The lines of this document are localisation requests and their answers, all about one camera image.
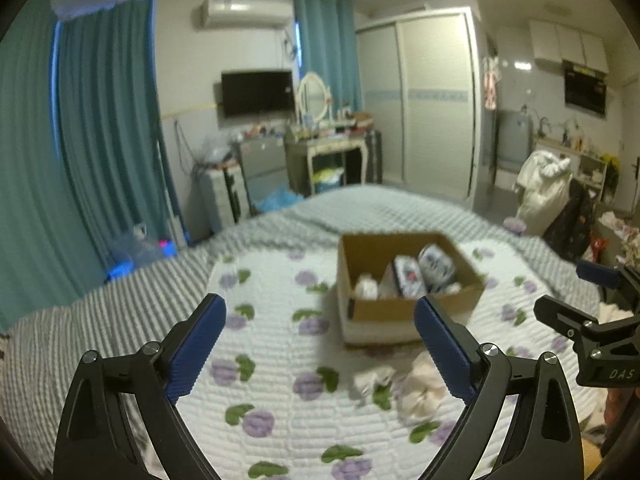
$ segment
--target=teal curtain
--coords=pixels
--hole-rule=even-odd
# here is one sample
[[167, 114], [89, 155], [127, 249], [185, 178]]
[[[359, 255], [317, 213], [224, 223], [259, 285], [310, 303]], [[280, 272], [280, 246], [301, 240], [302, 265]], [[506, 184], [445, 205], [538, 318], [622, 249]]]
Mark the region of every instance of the teal curtain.
[[55, 27], [49, 1], [28, 0], [0, 42], [0, 330], [104, 281], [56, 153]]
[[105, 266], [111, 241], [140, 222], [151, 238], [168, 237], [151, 19], [152, 0], [131, 0], [60, 31], [62, 154]]
[[362, 108], [356, 29], [351, 0], [293, 0], [300, 28], [301, 76], [316, 72], [331, 88], [334, 112]]

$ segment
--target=door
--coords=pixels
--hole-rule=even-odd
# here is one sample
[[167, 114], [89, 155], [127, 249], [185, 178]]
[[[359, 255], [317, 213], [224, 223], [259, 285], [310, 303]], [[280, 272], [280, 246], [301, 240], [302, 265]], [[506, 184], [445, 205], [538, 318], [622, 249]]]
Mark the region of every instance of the door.
[[638, 203], [638, 157], [640, 157], [640, 83], [622, 88], [622, 143], [620, 145], [620, 179], [614, 204], [633, 212]]
[[463, 14], [399, 25], [410, 191], [466, 200], [474, 154], [474, 85]]
[[402, 174], [402, 101], [395, 24], [358, 34], [358, 63], [364, 109], [382, 136], [382, 178], [397, 186]]

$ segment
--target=pink object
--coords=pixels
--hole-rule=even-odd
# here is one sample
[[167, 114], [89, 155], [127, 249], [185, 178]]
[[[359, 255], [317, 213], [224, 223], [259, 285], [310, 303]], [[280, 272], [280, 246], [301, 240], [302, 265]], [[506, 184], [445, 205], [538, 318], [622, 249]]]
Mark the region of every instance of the pink object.
[[518, 236], [522, 236], [524, 231], [527, 230], [527, 224], [519, 218], [505, 218], [502, 225], [505, 229]]

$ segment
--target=wooden table leg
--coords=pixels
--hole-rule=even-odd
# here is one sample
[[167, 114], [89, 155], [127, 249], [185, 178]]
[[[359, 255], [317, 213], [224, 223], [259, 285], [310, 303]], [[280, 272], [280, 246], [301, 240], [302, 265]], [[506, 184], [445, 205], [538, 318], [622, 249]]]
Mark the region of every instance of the wooden table leg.
[[306, 170], [309, 174], [310, 196], [316, 194], [316, 186], [314, 186], [314, 154], [311, 150], [306, 151]]
[[360, 153], [362, 154], [362, 168], [360, 170], [360, 183], [364, 186], [367, 183], [367, 164], [369, 163], [369, 150], [363, 142], [360, 145]]

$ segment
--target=cardboard box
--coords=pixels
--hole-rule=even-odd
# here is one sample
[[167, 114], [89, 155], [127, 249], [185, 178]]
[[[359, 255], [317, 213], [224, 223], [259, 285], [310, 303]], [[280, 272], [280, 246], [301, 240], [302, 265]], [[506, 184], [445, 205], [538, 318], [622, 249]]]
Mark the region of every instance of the cardboard box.
[[354, 297], [361, 274], [371, 274], [378, 282], [386, 266], [398, 254], [418, 257], [423, 247], [437, 244], [456, 265], [456, 280], [462, 290], [455, 294], [428, 294], [451, 318], [466, 324], [484, 292], [484, 281], [471, 264], [442, 233], [347, 234], [338, 247], [337, 294], [340, 309], [351, 322], [414, 322], [416, 300], [366, 301]]

